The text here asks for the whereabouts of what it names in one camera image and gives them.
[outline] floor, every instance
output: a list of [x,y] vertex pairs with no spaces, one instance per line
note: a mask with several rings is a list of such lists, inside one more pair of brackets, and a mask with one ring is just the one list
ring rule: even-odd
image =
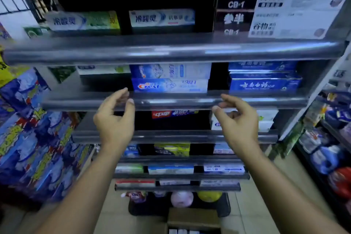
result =
[[[316,205],[328,216],[334,218],[320,192],[293,152],[286,159],[277,158],[274,162]],[[278,234],[278,229],[253,180],[242,181],[240,184],[241,192],[229,193],[231,214],[221,219],[222,226],[237,230],[240,234]],[[161,217],[130,215],[127,209],[129,199],[121,198],[121,193],[122,191],[114,191],[114,181],[112,181],[94,234],[114,233],[116,229],[119,233],[145,234],[149,233],[153,223],[163,220]],[[23,220],[19,226],[18,219],[16,221],[12,216],[13,226],[17,225],[11,229],[6,228],[6,224],[3,223],[0,226],[0,234],[32,234],[54,208],[54,205],[47,205],[36,214],[22,215]]]

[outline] cardboard box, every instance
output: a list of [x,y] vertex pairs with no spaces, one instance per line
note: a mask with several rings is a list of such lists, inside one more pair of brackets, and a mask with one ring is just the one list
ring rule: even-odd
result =
[[222,228],[216,210],[197,208],[170,208],[167,223],[157,223],[152,233],[168,234],[168,229],[210,231],[216,234],[239,234],[237,231]]

